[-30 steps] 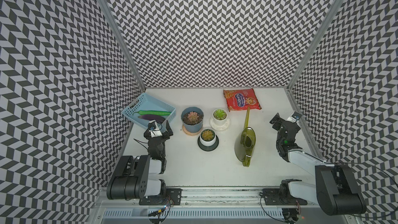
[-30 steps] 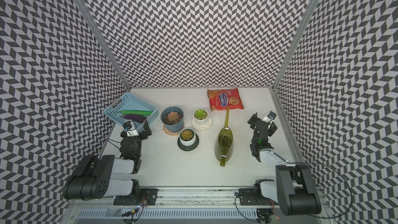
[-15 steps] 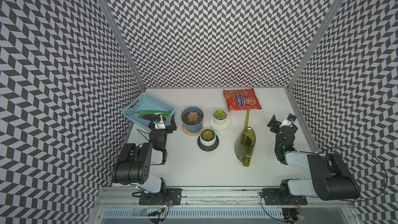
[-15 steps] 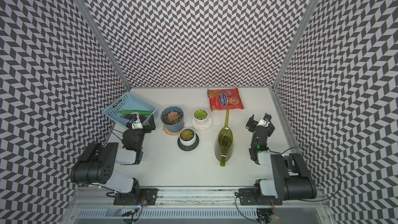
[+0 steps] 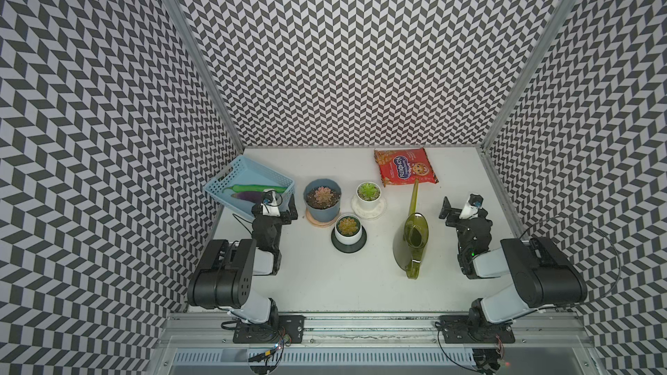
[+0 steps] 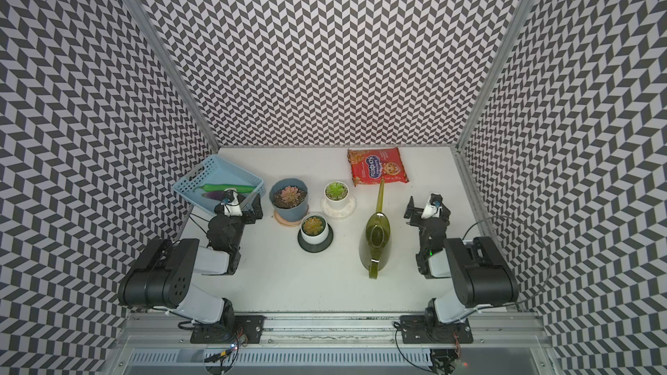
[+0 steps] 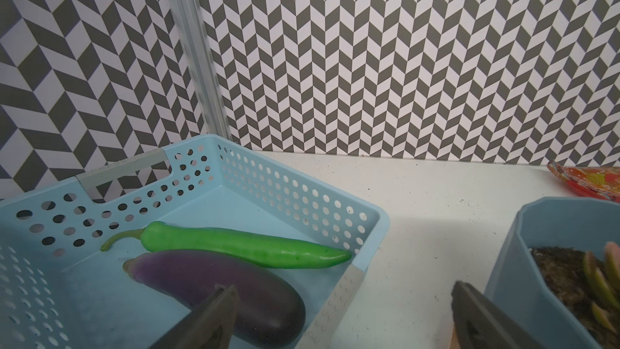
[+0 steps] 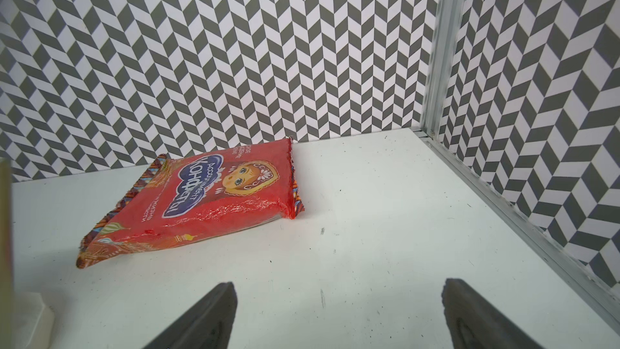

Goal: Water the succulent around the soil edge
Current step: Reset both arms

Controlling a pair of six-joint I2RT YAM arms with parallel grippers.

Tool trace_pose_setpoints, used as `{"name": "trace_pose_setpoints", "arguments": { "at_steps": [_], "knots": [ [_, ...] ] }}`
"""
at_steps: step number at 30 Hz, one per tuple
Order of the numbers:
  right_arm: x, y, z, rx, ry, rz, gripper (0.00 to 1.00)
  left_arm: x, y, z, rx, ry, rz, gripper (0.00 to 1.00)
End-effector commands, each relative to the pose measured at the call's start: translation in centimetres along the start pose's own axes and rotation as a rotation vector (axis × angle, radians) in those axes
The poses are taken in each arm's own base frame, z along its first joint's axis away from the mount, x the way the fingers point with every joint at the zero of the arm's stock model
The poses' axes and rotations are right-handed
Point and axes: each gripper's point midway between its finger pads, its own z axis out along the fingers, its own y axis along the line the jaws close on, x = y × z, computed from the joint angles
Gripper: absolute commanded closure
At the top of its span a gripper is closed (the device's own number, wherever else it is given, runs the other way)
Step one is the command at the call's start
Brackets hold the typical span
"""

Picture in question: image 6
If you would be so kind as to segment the green transparent watering can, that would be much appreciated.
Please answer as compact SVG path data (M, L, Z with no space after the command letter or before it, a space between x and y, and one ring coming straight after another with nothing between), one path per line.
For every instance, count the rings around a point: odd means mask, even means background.
M385 180L381 179L375 212L366 223L359 246L361 264L372 280L376 280L380 270L387 265L391 250L391 225L383 213L384 189Z

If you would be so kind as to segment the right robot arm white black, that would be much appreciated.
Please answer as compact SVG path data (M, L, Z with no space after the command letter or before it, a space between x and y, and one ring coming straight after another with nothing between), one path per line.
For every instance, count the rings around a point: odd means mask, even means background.
M516 277L493 239L448 237L450 216L439 194L431 194L423 208L411 198L404 213L408 225L418 229L420 247L415 260L419 273L428 280L453 284L446 294L429 301L425 309L429 326L454 324L519 299Z

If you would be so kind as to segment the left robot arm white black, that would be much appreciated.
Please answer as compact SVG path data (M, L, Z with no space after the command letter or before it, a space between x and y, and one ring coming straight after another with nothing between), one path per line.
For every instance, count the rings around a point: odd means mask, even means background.
M193 276L231 276L241 261L241 239L247 225L263 218L261 198L255 196L248 210L246 197L230 190L208 222L208 245L198 239L173 242L156 238L148 243L122 279L119 303L125 307L155 309L175 314L199 326L232 332L236 316L230 300L215 297L193 282Z

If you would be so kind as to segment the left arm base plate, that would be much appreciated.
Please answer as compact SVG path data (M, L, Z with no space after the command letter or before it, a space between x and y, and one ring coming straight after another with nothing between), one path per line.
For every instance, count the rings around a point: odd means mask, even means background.
M264 329L263 315L240 315L229 324L196 324L190 337L195 345L259 344Z

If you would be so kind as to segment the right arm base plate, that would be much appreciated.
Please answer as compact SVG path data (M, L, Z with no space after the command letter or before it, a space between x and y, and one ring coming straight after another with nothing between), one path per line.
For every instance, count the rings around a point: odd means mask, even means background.
M474 343L467 319L443 324L437 320L429 323L424 315L401 315L398 325L402 341L408 345Z

